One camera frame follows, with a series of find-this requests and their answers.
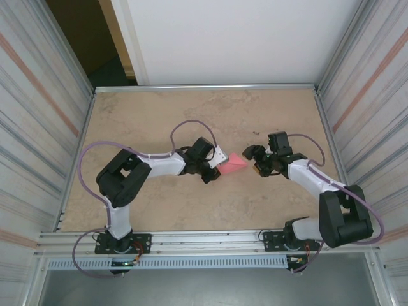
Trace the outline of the pink cloth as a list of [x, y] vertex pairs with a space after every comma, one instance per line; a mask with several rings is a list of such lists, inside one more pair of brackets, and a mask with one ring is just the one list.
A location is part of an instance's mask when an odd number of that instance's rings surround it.
[[247, 163], [236, 153], [229, 155], [229, 161], [219, 165], [217, 168], [221, 175], [227, 175], [234, 171], [241, 170], [247, 166]]

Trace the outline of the aluminium table side rail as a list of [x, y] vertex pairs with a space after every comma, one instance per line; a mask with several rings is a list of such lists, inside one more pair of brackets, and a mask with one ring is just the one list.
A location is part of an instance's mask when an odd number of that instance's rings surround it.
[[74, 158], [73, 158], [71, 169], [70, 169], [70, 172], [69, 172], [69, 175], [68, 175], [68, 178], [67, 178], [67, 181], [66, 181], [64, 193], [63, 193], [63, 196], [62, 196], [61, 206], [60, 206], [60, 209], [59, 209], [59, 213], [58, 213], [58, 215], [57, 215], [57, 217], [55, 219], [55, 222], [54, 222], [53, 232], [60, 231], [61, 224], [62, 224], [63, 219], [64, 219], [64, 215], [65, 215], [65, 212], [66, 212], [66, 207], [67, 207], [68, 200], [69, 200], [69, 195], [70, 195], [71, 188], [72, 188], [72, 185], [73, 185], [73, 182], [74, 182], [74, 179], [75, 179], [75, 175], [76, 175], [76, 172], [77, 172], [77, 166], [78, 166], [80, 153], [82, 151], [82, 147], [84, 145], [85, 137], [86, 137], [86, 134], [87, 134], [87, 129], [89, 127], [89, 122], [91, 120], [91, 115], [92, 115], [92, 111], [93, 111], [93, 108], [94, 108], [96, 95], [97, 94], [95, 92], [93, 94], [93, 96], [92, 96], [92, 99], [90, 100], [90, 104], [89, 104], [89, 107], [87, 109], [87, 113], [86, 113], [86, 116], [85, 116], [85, 119], [84, 119], [84, 124], [82, 126], [81, 131], [80, 131], [80, 135], [79, 135], [79, 138], [78, 138], [78, 143], [77, 143], [77, 146], [76, 146], [75, 155], [74, 155]]
[[323, 102], [321, 100], [320, 95], [317, 93], [317, 91], [314, 91], [314, 99], [315, 99], [316, 106], [319, 112], [319, 116], [321, 118], [324, 133], [328, 141], [328, 146], [330, 148], [331, 156], [333, 158], [333, 162], [336, 167], [337, 175], [339, 177], [338, 181], [344, 183], [345, 185], [349, 185], [349, 179], [347, 177], [345, 167], [343, 165], [342, 159], [339, 154], [339, 150], [337, 148], [337, 144], [335, 142], [334, 133], [330, 127], [327, 114], [324, 110]]

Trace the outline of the wide aluminium mounting rail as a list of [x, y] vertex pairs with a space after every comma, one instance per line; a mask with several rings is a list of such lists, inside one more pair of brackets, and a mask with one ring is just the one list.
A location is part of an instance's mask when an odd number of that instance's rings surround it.
[[[34, 250], [36, 257], [66, 258], [74, 244], [76, 254], [94, 256], [93, 234], [81, 238], [81, 232], [42, 233]], [[225, 231], [153, 231], [150, 256], [258, 255], [265, 252], [258, 230]]]

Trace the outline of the long aluminium table edge rail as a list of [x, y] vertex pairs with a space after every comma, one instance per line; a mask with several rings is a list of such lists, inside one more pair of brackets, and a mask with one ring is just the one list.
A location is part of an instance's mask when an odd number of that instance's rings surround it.
[[314, 90], [314, 84], [205, 84], [205, 85], [141, 85], [96, 87], [95, 93], [104, 92], [174, 92], [174, 91], [232, 91], [232, 90]]

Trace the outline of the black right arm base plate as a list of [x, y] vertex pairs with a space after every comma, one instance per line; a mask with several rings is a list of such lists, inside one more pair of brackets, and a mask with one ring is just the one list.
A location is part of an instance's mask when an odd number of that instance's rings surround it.
[[311, 251], [316, 251], [320, 246], [320, 243], [315, 240], [299, 240], [283, 231], [264, 231], [262, 236], [266, 252], [306, 251], [307, 247]]

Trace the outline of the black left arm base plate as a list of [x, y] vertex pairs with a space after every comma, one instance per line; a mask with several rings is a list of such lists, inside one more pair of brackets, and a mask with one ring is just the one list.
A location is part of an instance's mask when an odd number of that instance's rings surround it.
[[111, 234], [100, 233], [96, 237], [94, 252], [96, 254], [149, 254], [152, 235], [129, 233], [124, 238], [116, 239]]

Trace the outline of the aluminium corner post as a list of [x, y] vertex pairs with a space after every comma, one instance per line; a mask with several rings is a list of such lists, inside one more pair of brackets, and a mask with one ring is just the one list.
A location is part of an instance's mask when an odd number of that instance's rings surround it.
[[82, 92], [91, 98], [94, 96], [94, 88], [91, 85], [89, 78], [85, 74], [77, 56], [75, 55], [71, 45], [65, 37], [60, 25], [51, 12], [48, 4], [45, 0], [38, 0], [41, 8], [45, 14], [45, 20], [48, 25], [47, 29], [51, 30], [52, 39], [55, 41], [57, 51], [61, 55], [64, 63], [67, 65], [69, 71], [73, 75], [73, 78], [81, 88]]
[[355, 39], [361, 32], [360, 27], [366, 22], [366, 19], [370, 15], [373, 7], [376, 5], [378, 0], [361, 0], [356, 12], [354, 13], [349, 25], [343, 37], [335, 49], [332, 58], [330, 59], [325, 71], [323, 72], [321, 78], [315, 85], [316, 93], [321, 96], [326, 88], [332, 81], [336, 71], [338, 70], [341, 62], [344, 60], [346, 54], [350, 50]]

